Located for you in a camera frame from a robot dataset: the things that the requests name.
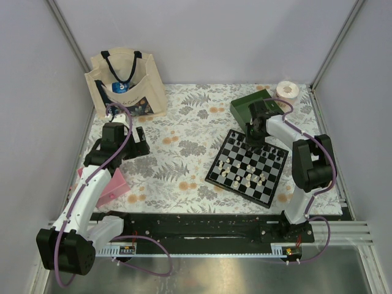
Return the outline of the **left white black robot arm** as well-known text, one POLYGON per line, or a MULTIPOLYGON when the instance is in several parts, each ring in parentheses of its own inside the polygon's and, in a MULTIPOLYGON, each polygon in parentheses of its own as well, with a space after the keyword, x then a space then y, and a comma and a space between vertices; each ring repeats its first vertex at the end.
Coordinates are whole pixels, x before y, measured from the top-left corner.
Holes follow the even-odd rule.
POLYGON ((88 224, 104 189, 125 160, 149 154, 142 127, 134 140, 129 116, 120 113, 104 124, 102 136, 86 155, 80 181, 64 211, 51 228, 36 236, 43 267, 84 276, 91 270, 96 253, 113 238, 131 239, 133 228, 120 217, 107 216, 93 228, 88 224))

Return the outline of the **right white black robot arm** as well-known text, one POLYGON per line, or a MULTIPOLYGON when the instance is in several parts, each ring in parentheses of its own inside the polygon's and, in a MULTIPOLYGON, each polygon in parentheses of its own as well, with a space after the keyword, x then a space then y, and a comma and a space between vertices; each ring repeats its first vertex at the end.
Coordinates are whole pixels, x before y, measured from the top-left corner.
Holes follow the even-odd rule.
POLYGON ((293 198, 284 211, 286 223, 279 226, 280 238, 288 243, 296 240, 299 224, 309 220, 310 208, 318 195, 328 192, 336 183, 337 170, 331 139, 328 135, 311 136, 287 119, 290 111, 268 109, 264 100, 248 106, 251 120, 246 124, 246 144, 260 148, 266 137, 280 140, 292 151, 293 198))

